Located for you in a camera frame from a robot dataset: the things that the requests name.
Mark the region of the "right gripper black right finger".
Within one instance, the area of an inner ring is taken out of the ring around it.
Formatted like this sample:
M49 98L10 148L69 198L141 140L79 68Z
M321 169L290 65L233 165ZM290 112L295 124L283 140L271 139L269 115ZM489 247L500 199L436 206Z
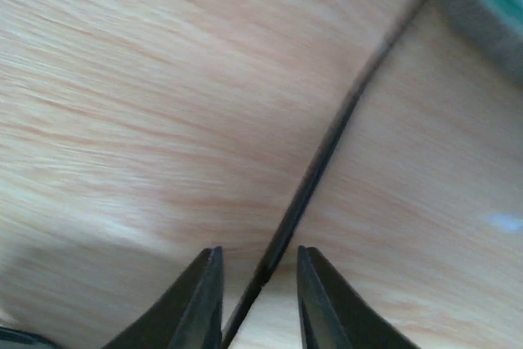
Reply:
M417 349L314 247L297 250L297 300L307 349Z

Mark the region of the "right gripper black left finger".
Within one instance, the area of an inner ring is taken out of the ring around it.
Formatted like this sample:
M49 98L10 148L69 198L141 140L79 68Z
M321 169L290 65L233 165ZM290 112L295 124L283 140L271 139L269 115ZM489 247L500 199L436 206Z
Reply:
M221 345L222 248L202 250L160 299L105 347L211 349Z

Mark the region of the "grey glasses case green lining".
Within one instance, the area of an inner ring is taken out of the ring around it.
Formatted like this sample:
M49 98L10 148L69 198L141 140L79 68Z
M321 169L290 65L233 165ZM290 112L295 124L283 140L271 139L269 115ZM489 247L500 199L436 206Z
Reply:
M440 0L452 29L522 85L522 4L517 0Z

